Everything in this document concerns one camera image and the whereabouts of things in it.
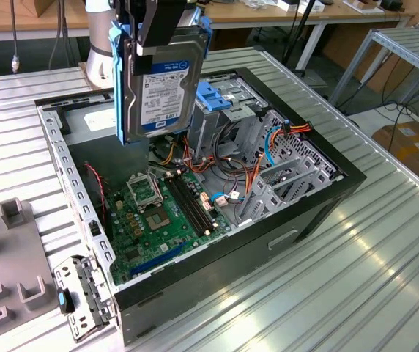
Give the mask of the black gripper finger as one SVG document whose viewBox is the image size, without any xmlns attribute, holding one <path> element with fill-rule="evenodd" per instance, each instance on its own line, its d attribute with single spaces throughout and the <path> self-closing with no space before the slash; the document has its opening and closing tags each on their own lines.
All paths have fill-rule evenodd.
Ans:
<svg viewBox="0 0 419 352">
<path fill-rule="evenodd" d="M 186 7 L 186 1 L 147 1 L 141 23 L 130 23 L 130 74 L 141 76 L 151 70 L 151 48 L 168 45 Z"/>
</svg>

